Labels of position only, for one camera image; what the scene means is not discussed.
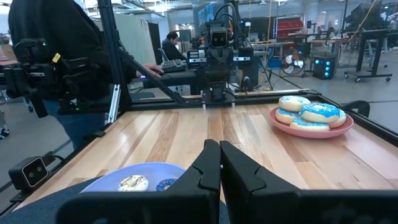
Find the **pink plate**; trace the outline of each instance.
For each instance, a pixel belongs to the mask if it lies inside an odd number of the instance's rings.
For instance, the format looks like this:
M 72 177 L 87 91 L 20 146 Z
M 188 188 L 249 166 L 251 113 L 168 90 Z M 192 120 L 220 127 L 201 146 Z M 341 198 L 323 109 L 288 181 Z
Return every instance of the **pink plate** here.
M 343 125 L 341 125 L 338 128 L 331 128 L 330 131 L 327 131 L 327 132 L 297 130 L 297 129 L 291 128 L 288 124 L 284 124 L 284 123 L 279 122 L 276 119 L 275 111 L 277 109 L 278 108 L 274 108 L 273 110 L 271 110 L 269 112 L 269 117 L 270 117 L 271 121 L 280 130 L 282 130 L 282 131 L 284 131 L 286 133 L 289 133 L 289 134 L 293 134 L 295 136 L 300 136 L 300 137 L 305 137 L 305 138 L 320 138 L 320 139 L 321 138 L 333 138 L 333 137 L 339 136 L 341 134 L 344 134 L 350 128 L 352 128 L 353 125 L 354 125 L 354 120 L 352 119 L 352 117 L 350 117 L 347 114 L 346 122 Z

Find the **yellow tag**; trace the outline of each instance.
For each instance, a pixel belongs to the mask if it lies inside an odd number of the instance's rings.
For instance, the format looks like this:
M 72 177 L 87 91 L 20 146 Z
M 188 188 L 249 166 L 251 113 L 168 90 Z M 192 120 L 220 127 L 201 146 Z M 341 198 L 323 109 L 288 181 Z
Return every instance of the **yellow tag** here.
M 60 60 L 60 57 L 61 57 L 61 55 L 58 54 L 58 53 L 56 53 L 55 56 L 54 56 L 54 58 L 52 58 L 52 62 L 57 63 L 58 60 Z

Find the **lab floor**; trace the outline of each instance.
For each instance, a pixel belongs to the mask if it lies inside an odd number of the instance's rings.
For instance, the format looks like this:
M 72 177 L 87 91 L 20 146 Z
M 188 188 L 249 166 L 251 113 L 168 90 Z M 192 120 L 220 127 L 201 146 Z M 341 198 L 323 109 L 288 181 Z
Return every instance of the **lab floor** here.
M 382 54 L 381 65 L 387 64 L 389 71 L 398 70 L 398 51 Z M 313 77 L 285 77 L 286 80 L 301 88 L 310 88 L 321 92 L 337 103 L 349 103 L 354 100 L 366 100 L 371 103 L 370 119 L 398 132 L 398 77 L 390 82 L 385 78 L 362 79 L 355 83 L 354 77 L 344 79 L 344 71 L 339 69 L 331 80 L 319 80 Z M 295 85 L 272 75 L 271 82 L 276 90 L 298 88 Z M 183 86 L 183 95 L 189 94 L 189 87 Z M 156 96 L 164 96 L 158 89 L 143 90 L 154 92 Z M 72 144 L 62 127 L 53 117 L 39 119 L 35 113 L 28 112 L 22 100 L 6 103 L 0 100 L 0 107 L 6 113 L 6 121 L 10 136 L 0 140 L 0 187 L 9 181 L 8 169 L 29 156 L 41 156 L 49 151 L 66 156 L 72 151 Z M 0 193 L 0 211 L 8 206 L 8 201 L 17 191 L 9 187 Z

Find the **jeans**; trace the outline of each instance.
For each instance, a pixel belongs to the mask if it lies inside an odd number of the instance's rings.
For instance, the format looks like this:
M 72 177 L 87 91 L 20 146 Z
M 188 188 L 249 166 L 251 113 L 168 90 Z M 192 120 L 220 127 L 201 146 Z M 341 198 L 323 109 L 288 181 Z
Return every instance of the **jeans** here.
M 74 114 L 59 115 L 58 101 L 43 100 L 47 113 L 56 118 L 63 126 L 73 144 L 74 150 L 79 150 L 85 143 L 84 137 L 99 131 L 105 126 L 105 114 Z

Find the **white frosted donut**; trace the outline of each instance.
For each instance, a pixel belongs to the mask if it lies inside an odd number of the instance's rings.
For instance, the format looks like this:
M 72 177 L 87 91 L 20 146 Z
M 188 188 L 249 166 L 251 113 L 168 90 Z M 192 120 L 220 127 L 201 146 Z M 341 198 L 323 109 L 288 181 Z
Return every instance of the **white frosted donut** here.
M 279 106 L 288 111 L 299 112 L 301 108 L 311 103 L 307 98 L 301 96 L 282 96 L 279 98 Z
M 326 103 L 310 103 L 303 106 L 300 115 L 310 122 L 331 123 L 337 121 L 340 112 L 337 107 Z
M 344 122 L 346 122 L 346 119 L 347 119 L 346 113 L 341 109 L 339 109 L 338 111 L 340 112 L 339 118 L 337 119 L 337 121 L 329 123 L 330 128 L 340 127 L 341 125 L 344 124 Z
M 278 108 L 275 111 L 275 117 L 278 121 L 285 123 L 285 124 L 291 124 L 291 122 L 294 120 L 294 118 L 299 118 L 300 115 L 295 112 L 283 110 L 282 108 Z
M 329 131 L 327 123 L 313 123 L 305 121 L 303 118 L 295 118 L 291 124 L 291 128 L 306 130 L 306 131 Z
M 119 191 L 144 192 L 148 189 L 149 181 L 141 175 L 132 175 L 123 179 L 119 184 Z

